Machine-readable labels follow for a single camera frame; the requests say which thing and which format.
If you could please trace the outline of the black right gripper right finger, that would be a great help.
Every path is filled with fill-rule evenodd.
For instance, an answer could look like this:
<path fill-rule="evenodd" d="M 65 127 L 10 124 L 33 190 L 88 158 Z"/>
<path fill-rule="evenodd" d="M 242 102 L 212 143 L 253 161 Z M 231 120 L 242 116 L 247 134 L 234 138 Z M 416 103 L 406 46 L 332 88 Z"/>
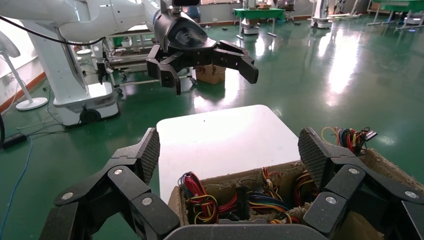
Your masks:
<path fill-rule="evenodd" d="M 306 127 L 298 151 L 319 190 L 304 221 L 332 239 L 350 212 L 363 216 L 387 240 L 424 237 L 424 195 L 368 168 L 347 148 L 324 142 Z"/>

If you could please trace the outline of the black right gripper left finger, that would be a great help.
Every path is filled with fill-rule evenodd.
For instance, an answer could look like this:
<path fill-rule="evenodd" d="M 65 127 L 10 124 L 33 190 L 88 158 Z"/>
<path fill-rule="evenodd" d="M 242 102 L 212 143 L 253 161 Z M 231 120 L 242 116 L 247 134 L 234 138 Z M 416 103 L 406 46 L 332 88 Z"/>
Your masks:
<path fill-rule="evenodd" d="M 101 170 L 60 193 L 54 200 L 54 239 L 90 240 L 117 214 L 142 240 L 163 240 L 179 228 L 179 217 L 149 187 L 160 148 L 159 133 L 151 127 L 139 143 L 117 149 Z"/>

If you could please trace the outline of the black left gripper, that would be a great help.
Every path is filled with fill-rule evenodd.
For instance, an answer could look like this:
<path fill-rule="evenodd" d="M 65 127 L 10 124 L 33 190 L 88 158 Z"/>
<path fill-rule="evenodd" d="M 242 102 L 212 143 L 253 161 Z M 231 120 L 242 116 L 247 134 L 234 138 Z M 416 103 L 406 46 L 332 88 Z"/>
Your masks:
<path fill-rule="evenodd" d="M 154 22 L 155 44 L 147 58 L 148 76 L 159 80 L 164 88 L 181 95 L 178 72 L 184 67 L 214 64 L 237 70 L 250 84 L 256 84 L 259 70 L 249 51 L 234 43 L 209 38 L 207 33 L 185 13 L 164 11 Z"/>

